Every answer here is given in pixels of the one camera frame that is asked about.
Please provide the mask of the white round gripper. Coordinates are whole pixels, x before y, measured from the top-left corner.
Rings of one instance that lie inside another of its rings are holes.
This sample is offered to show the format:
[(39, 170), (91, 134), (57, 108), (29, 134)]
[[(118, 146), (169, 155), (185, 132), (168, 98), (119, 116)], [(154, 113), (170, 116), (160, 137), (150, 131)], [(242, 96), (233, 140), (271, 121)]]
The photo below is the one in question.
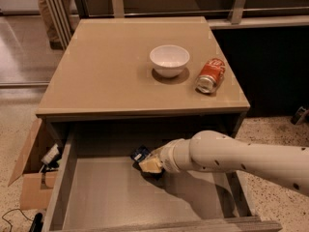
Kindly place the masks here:
[(174, 160), (174, 150), (180, 139), (172, 140), (160, 148), (151, 151), (151, 156), (142, 160), (139, 166), (143, 172), (158, 174), (162, 167), (169, 173), (179, 173)]

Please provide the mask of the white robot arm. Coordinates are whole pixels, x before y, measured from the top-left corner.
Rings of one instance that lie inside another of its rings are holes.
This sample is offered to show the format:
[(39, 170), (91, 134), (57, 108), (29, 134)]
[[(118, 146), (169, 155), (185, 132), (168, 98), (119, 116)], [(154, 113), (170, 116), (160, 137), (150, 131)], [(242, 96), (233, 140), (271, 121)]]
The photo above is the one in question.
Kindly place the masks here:
[(245, 143), (213, 130), (176, 139), (135, 157), (142, 171), (243, 171), (309, 195), (309, 150), (300, 146)]

